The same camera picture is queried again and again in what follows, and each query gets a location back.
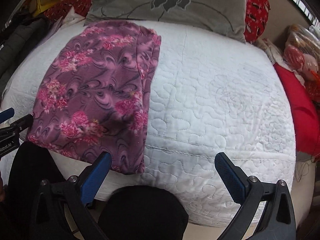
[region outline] wall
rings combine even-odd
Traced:
[[[269,0],[271,10],[262,38],[269,38],[280,48],[284,48],[287,39],[288,27],[291,24],[300,24],[308,28],[309,22],[303,12],[289,0]]]

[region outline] metal screw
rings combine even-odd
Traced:
[[[78,180],[78,177],[77,176],[71,176],[69,179],[68,179],[70,182],[74,183]]]
[[[257,182],[258,178],[256,176],[250,176],[249,180],[251,180],[252,182]]]
[[[284,181],[283,179],[279,180],[279,184],[280,184],[281,186],[285,186],[285,185],[286,185],[286,183],[285,183],[285,181]]]
[[[43,179],[43,180],[41,180],[41,182],[40,182],[40,185],[41,186],[44,186],[44,185],[47,185],[48,184],[48,181],[46,180],[46,179]]]

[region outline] floor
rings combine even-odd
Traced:
[[[94,210],[90,210],[90,213],[92,217],[98,221],[100,213],[102,209],[104,208],[105,203],[102,201],[97,201],[97,206]],[[72,231],[77,229],[77,226],[75,222],[73,221],[73,218],[70,214],[69,209],[65,208],[65,214],[67,221],[70,225],[70,228]],[[251,236],[254,232],[255,227],[250,227],[244,236],[244,239],[247,239],[249,236]],[[223,232],[224,228],[211,228],[211,227],[203,227],[198,226],[194,224],[188,224],[187,229],[184,233],[183,240],[216,240],[221,233]],[[74,234],[75,237],[79,239],[83,239],[80,232],[77,232]]]

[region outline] window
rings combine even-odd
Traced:
[[[301,11],[307,16],[310,22],[320,29],[320,22],[318,19],[307,9],[301,0],[293,0],[295,4],[301,9]]]

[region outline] red patterned cushion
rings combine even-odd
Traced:
[[[253,43],[264,32],[270,10],[269,0],[247,0],[244,36]]]
[[[46,10],[44,15],[50,20],[57,21],[61,16],[64,18],[72,6],[75,8],[75,13],[86,17],[91,6],[91,0],[62,0]]]

